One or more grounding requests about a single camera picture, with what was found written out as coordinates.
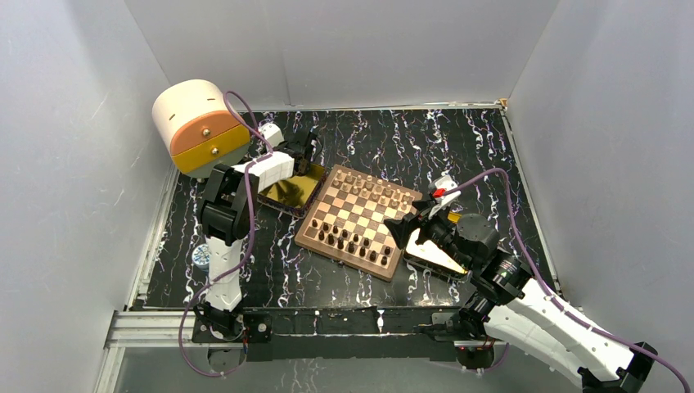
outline wooden chessboard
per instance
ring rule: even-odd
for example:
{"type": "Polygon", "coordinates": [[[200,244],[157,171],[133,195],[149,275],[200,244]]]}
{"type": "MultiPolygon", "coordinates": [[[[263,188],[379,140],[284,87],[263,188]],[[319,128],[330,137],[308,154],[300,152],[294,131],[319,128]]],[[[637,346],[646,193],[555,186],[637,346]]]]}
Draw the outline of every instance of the wooden chessboard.
{"type": "Polygon", "coordinates": [[[296,244],[390,281],[401,250],[383,224],[416,212],[421,193],[335,165],[301,224],[296,244]]]}

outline chess square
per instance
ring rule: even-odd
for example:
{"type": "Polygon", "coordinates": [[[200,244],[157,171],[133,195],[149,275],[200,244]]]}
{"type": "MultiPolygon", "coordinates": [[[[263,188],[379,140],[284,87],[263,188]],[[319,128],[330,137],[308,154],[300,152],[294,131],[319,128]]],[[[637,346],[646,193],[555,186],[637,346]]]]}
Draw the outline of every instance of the chess square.
{"type": "Polygon", "coordinates": [[[318,230],[314,227],[308,227],[306,229],[306,236],[308,237],[316,237],[318,235],[318,230]]]}
{"type": "Polygon", "coordinates": [[[386,237],[387,236],[383,233],[377,233],[376,235],[374,235],[373,240],[379,243],[384,243],[386,237]]]}

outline black table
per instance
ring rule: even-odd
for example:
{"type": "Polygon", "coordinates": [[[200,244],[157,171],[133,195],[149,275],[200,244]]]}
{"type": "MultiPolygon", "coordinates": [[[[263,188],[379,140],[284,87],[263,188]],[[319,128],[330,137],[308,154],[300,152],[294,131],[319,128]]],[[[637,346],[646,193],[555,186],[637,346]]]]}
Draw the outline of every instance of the black table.
{"type": "MultiPolygon", "coordinates": [[[[443,171],[461,183],[485,169],[505,169],[511,178],[518,228],[544,279],[552,282],[501,110],[297,111],[256,116],[275,122],[285,138],[317,128],[324,143],[320,164],[327,170],[340,164],[424,192],[443,171]]],[[[147,297],[136,309],[181,309],[204,285],[207,277],[191,262],[194,248],[204,241],[195,218],[203,189],[204,184],[195,179],[178,176],[147,297]]],[[[454,211],[489,217],[501,233],[501,245],[517,249],[511,241],[500,178],[487,178],[464,192],[454,211]]],[[[241,272],[244,306],[461,305],[474,290],[404,262],[392,282],[381,281],[297,246],[293,237],[300,225],[301,220],[267,206],[258,209],[253,258],[241,272]]]]}

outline white backdrop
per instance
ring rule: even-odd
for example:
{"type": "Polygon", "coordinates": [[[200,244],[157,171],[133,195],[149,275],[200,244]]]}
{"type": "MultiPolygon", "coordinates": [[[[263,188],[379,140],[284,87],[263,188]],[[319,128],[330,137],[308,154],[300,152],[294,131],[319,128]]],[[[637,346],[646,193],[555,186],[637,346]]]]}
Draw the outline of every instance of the white backdrop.
{"type": "Polygon", "coordinates": [[[122,2],[0,2],[0,381],[92,391],[170,159],[122,2]]]}
{"type": "Polygon", "coordinates": [[[126,0],[172,84],[258,108],[508,97],[557,0],[126,0]]]}

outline purple cable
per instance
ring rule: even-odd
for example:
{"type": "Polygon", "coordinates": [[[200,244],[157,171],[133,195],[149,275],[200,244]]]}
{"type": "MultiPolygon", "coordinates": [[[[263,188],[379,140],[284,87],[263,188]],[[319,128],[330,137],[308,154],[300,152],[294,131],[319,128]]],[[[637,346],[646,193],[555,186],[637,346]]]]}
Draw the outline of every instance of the purple cable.
{"type": "MultiPolygon", "coordinates": [[[[508,180],[508,174],[506,173],[505,170],[503,170],[501,168],[487,169],[486,171],[482,172],[481,174],[478,174],[477,176],[475,176],[474,178],[471,178],[470,180],[464,182],[463,184],[461,184],[461,185],[459,185],[459,186],[457,186],[451,190],[444,192],[444,195],[448,195],[448,194],[451,194],[451,193],[454,193],[457,191],[461,191],[467,187],[470,187],[473,183],[477,183],[478,181],[485,178],[486,176],[489,176],[490,174],[500,174],[503,177],[503,182],[504,182],[504,186],[505,186],[504,190],[506,192],[506,203],[508,205],[508,215],[511,218],[511,228],[513,229],[513,235],[516,236],[516,241],[518,242],[518,246],[520,246],[520,251],[523,253],[523,256],[528,261],[530,268],[533,270],[533,275],[535,276],[535,279],[538,281],[544,294],[546,296],[550,296],[552,298],[552,303],[560,311],[563,312],[564,306],[561,305],[559,300],[556,299],[554,292],[552,292],[552,290],[549,288],[549,286],[542,279],[542,276],[540,276],[540,272],[538,271],[538,267],[535,266],[533,259],[530,258],[530,253],[528,253],[528,250],[525,249],[525,244],[523,244],[523,240],[521,239],[521,233],[518,231],[518,227],[516,226],[516,218],[513,215],[513,204],[511,202],[511,187],[509,186],[510,183],[508,180]]],[[[591,327],[590,323],[584,322],[581,318],[577,317],[576,315],[572,314],[569,311],[566,311],[565,315],[584,328],[590,328],[591,327]]],[[[649,350],[644,350],[643,348],[641,348],[639,346],[635,346],[632,342],[629,342],[622,337],[615,336],[614,334],[611,334],[609,332],[605,332],[604,330],[601,330],[597,327],[593,327],[593,332],[597,333],[600,336],[608,338],[612,341],[619,342],[623,346],[627,346],[631,350],[634,350],[640,354],[644,354],[644,355],[648,356],[649,358],[655,360],[656,362],[662,364],[668,370],[670,370],[675,375],[675,377],[677,377],[677,379],[682,383],[682,386],[684,387],[685,393],[692,393],[692,390],[689,388],[689,383],[687,382],[686,379],[684,379],[684,376],[682,375],[682,373],[679,372],[667,360],[665,360],[665,359],[661,358],[660,356],[650,352],[649,350]]]]}
{"type": "Polygon", "coordinates": [[[232,90],[227,91],[224,93],[224,105],[227,106],[227,110],[229,110],[229,113],[234,116],[234,119],[236,119],[239,123],[241,123],[242,126],[246,127],[249,131],[251,131],[258,139],[260,139],[261,142],[265,143],[266,148],[268,149],[268,152],[273,151],[273,145],[270,144],[265,138],[263,138],[263,135],[260,133],[258,130],[258,121],[255,119],[255,115],[253,114],[253,111],[250,109],[250,106],[248,105],[248,102],[243,99],[239,95],[239,93],[236,93],[232,90]],[[229,102],[228,96],[229,94],[233,94],[234,97],[238,98],[238,100],[243,104],[243,106],[246,107],[246,111],[248,112],[250,119],[253,120],[253,127],[249,126],[232,108],[231,102],[229,102]]]}
{"type": "Polygon", "coordinates": [[[248,259],[250,259],[250,255],[253,252],[253,245],[255,243],[255,210],[253,207],[253,196],[250,192],[250,178],[248,176],[249,170],[253,165],[258,164],[261,161],[267,160],[273,155],[273,146],[268,142],[265,138],[263,138],[263,135],[260,133],[258,130],[258,123],[255,121],[255,116],[253,116],[253,111],[250,110],[250,107],[246,103],[246,101],[241,98],[237,93],[235,92],[226,92],[224,93],[224,104],[227,106],[227,109],[229,109],[229,112],[238,120],[244,127],[246,127],[252,134],[254,134],[258,139],[260,139],[261,142],[265,143],[265,145],[268,147],[268,153],[265,156],[261,156],[257,160],[253,160],[246,167],[244,168],[243,174],[244,174],[244,182],[246,184],[246,197],[248,198],[248,214],[250,216],[250,231],[248,232],[248,246],[246,247],[246,253],[243,255],[243,259],[234,268],[231,268],[227,270],[224,273],[221,273],[219,276],[213,278],[210,280],[210,282],[206,283],[202,288],[200,288],[193,296],[191,299],[186,303],[186,308],[183,310],[183,316],[181,317],[181,324],[178,326],[178,348],[181,350],[181,355],[183,356],[183,359],[186,361],[188,366],[193,369],[196,373],[199,373],[200,375],[204,375],[206,377],[223,377],[225,375],[228,375],[230,373],[235,372],[236,370],[239,369],[240,366],[242,366],[245,363],[239,364],[234,368],[231,368],[227,371],[222,371],[221,373],[208,373],[205,370],[201,370],[198,367],[195,366],[195,364],[192,363],[190,358],[188,358],[188,354],[186,353],[186,349],[183,347],[183,324],[186,322],[186,317],[188,316],[188,312],[191,310],[192,304],[200,299],[200,296],[202,295],[202,292],[207,291],[210,289],[217,281],[221,280],[222,278],[227,277],[229,274],[236,272],[238,269],[243,268],[246,265],[246,262],[248,262],[248,259]],[[248,124],[246,124],[243,119],[240,119],[236,113],[232,110],[231,104],[229,103],[227,99],[227,94],[233,94],[236,96],[246,107],[246,110],[248,113],[250,113],[251,119],[253,119],[253,124],[255,125],[255,129],[252,129],[248,124]]]}

